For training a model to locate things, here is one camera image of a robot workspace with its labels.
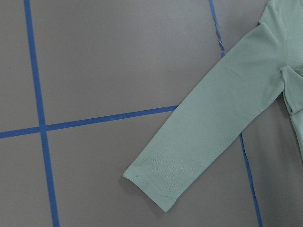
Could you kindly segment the sage green long-sleeve shirt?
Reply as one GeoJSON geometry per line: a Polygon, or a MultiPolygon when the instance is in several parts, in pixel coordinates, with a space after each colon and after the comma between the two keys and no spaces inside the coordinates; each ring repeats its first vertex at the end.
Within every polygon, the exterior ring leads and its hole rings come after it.
{"type": "Polygon", "coordinates": [[[258,26],[204,76],[123,176],[168,211],[279,95],[302,144],[302,38],[302,1],[269,1],[258,26]]]}

